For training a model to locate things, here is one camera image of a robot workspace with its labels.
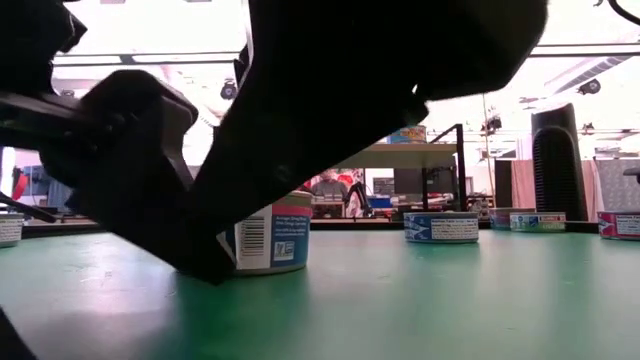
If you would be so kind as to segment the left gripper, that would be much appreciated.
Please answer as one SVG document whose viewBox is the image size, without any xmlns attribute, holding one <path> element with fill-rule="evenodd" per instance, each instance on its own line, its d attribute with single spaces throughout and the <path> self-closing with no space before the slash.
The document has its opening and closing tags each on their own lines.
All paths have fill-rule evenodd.
<svg viewBox="0 0 640 360">
<path fill-rule="evenodd" d="M 184 273 L 195 271 L 181 200 L 193 182 L 183 146 L 116 144 L 130 100 L 0 91 L 0 146 L 34 150 L 72 189 L 67 206 Z"/>
</svg>

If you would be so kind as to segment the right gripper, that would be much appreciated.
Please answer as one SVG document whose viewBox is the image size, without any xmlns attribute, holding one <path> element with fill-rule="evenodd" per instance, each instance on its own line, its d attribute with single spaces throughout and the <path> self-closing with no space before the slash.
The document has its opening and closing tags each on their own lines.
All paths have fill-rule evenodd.
<svg viewBox="0 0 640 360">
<path fill-rule="evenodd" d="M 513 78 L 548 0 L 247 0 L 251 72 L 275 89 L 440 100 Z"/>
</svg>

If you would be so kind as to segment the tall blue red salmon can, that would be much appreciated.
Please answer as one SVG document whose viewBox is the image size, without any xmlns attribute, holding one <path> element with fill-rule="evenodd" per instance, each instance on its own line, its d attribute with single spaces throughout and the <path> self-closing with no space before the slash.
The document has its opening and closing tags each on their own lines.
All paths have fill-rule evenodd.
<svg viewBox="0 0 640 360">
<path fill-rule="evenodd" d="M 237 275 L 286 273 L 306 266 L 312 196 L 293 191 L 216 236 L 231 250 Z"/>
</svg>

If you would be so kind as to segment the blue albacore tuna can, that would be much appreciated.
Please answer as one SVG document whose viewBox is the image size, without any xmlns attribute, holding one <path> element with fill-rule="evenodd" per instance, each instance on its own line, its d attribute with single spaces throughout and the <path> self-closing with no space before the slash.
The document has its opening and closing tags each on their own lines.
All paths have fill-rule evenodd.
<svg viewBox="0 0 640 360">
<path fill-rule="evenodd" d="M 465 244 L 479 240 L 478 215 L 472 212 L 407 212 L 403 225 L 408 242 Z"/>
</svg>

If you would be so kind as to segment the pink label seafood can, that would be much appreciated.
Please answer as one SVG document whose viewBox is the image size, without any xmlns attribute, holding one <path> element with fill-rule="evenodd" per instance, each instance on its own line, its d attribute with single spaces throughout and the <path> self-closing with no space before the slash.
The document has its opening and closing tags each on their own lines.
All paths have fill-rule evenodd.
<svg viewBox="0 0 640 360">
<path fill-rule="evenodd" d="M 597 219 L 601 238 L 640 241 L 640 211 L 601 211 Z"/>
</svg>

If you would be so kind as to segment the white label seafood can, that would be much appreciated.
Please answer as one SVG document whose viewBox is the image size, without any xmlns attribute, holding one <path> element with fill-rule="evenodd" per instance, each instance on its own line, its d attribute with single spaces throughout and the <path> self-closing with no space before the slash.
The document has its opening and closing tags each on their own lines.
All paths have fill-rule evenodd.
<svg viewBox="0 0 640 360">
<path fill-rule="evenodd" d="M 20 213 L 0 213 L 0 248 L 16 246 L 22 239 L 24 216 Z"/>
</svg>

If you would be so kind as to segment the flat seafood can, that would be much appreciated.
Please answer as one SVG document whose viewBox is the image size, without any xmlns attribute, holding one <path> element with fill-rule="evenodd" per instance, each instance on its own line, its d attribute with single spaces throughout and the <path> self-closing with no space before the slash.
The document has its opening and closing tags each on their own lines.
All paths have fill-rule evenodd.
<svg viewBox="0 0 640 360">
<path fill-rule="evenodd" d="M 492 208 L 489 210 L 490 227 L 493 230 L 511 229 L 510 215 L 512 213 L 535 212 L 534 208 Z"/>
</svg>

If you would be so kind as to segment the person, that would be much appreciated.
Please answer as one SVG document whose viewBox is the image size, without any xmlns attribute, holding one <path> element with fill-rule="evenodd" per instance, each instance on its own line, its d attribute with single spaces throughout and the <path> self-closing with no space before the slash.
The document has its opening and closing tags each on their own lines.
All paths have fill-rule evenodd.
<svg viewBox="0 0 640 360">
<path fill-rule="evenodd" d="M 311 187 L 311 193 L 315 196 L 339 196 L 345 200 L 348 195 L 346 185 L 334 177 L 332 169 L 325 170 L 320 175 L 320 180 Z"/>
</svg>

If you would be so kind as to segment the colourful poster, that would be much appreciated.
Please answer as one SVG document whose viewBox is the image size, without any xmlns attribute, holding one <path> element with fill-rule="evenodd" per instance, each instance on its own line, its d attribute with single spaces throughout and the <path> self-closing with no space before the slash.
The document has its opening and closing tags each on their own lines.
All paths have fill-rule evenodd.
<svg viewBox="0 0 640 360">
<path fill-rule="evenodd" d="M 334 171 L 334 177 L 337 178 L 340 182 L 344 183 L 348 189 L 348 193 L 350 188 L 358 182 L 362 182 L 364 178 L 364 170 L 358 168 L 337 168 L 332 169 Z M 312 177 L 305 183 L 305 186 L 310 190 L 311 187 L 320 180 L 319 175 Z M 339 196 L 316 196 L 328 198 L 331 197 L 333 199 L 340 199 Z"/>
</svg>

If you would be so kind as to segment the blue monitor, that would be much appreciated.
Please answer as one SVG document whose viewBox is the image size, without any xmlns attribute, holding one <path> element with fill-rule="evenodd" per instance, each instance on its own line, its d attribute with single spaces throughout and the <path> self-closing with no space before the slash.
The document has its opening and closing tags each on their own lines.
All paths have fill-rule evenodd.
<svg viewBox="0 0 640 360">
<path fill-rule="evenodd" d="M 42 165 L 25 166 L 22 174 L 27 177 L 24 194 L 27 196 L 45 196 L 49 192 L 51 177 Z"/>
</svg>

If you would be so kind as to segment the beige curtain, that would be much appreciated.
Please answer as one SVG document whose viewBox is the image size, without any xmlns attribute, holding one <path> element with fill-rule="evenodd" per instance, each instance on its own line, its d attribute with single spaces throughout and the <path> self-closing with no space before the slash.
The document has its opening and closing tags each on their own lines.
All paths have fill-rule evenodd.
<svg viewBox="0 0 640 360">
<path fill-rule="evenodd" d="M 535 181 L 532 160 L 511 162 L 512 206 L 515 208 L 535 208 Z"/>
</svg>

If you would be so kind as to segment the green table mat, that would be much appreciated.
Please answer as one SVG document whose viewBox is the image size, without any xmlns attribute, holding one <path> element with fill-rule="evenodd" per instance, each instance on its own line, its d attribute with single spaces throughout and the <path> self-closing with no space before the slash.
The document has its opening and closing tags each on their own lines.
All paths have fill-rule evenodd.
<svg viewBox="0 0 640 360">
<path fill-rule="evenodd" d="M 41 360 L 640 360 L 640 243 L 316 232 L 300 271 L 219 286 L 109 234 L 0 250 Z"/>
</svg>

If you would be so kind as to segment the black perforated tower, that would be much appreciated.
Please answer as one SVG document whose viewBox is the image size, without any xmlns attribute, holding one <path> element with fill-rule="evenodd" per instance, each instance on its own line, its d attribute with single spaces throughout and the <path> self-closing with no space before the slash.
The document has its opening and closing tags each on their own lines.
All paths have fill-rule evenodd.
<svg viewBox="0 0 640 360">
<path fill-rule="evenodd" d="M 587 221 L 574 106 L 532 114 L 531 127 L 536 209 Z"/>
</svg>

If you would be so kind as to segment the grey patterned panel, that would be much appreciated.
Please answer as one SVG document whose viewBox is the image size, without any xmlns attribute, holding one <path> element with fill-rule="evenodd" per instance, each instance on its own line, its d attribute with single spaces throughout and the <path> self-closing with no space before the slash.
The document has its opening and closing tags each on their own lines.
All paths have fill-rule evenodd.
<svg viewBox="0 0 640 360">
<path fill-rule="evenodd" d="M 605 211 L 640 211 L 640 184 L 626 169 L 640 167 L 639 159 L 597 160 Z"/>
</svg>

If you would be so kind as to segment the black chair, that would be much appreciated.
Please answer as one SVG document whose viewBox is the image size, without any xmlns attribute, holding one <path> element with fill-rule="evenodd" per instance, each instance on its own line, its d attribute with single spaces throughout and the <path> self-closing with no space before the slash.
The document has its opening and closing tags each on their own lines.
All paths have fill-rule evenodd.
<svg viewBox="0 0 640 360">
<path fill-rule="evenodd" d="M 625 169 L 623 176 L 628 178 L 628 184 L 624 190 L 624 209 L 640 210 L 640 167 Z"/>
</svg>

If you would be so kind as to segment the black table frame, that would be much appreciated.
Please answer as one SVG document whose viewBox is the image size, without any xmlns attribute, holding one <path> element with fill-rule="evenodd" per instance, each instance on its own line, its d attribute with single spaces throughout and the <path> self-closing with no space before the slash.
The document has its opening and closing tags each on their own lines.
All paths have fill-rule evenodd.
<svg viewBox="0 0 640 360">
<path fill-rule="evenodd" d="M 389 222 L 382 219 L 371 219 L 352 221 L 339 220 L 320 221 L 313 220 L 311 229 L 313 231 L 396 231 L 402 230 L 402 222 Z M 590 222 L 569 221 L 565 225 L 567 232 L 598 234 L 598 224 Z M 23 227 L 22 238 L 34 239 L 55 236 L 72 236 L 82 234 L 103 233 L 104 230 L 95 223 L 90 222 L 67 222 L 67 223 L 30 223 Z"/>
</svg>

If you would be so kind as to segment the wooden shelf black frame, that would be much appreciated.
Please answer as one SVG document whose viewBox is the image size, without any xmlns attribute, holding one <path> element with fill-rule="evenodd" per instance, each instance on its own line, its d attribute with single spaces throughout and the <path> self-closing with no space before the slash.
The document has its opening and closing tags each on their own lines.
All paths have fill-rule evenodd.
<svg viewBox="0 0 640 360">
<path fill-rule="evenodd" d="M 334 168 L 420 168 L 423 179 L 430 169 L 455 164 L 457 210 L 466 210 L 464 130 L 454 124 L 427 143 L 375 143 L 341 161 Z"/>
</svg>

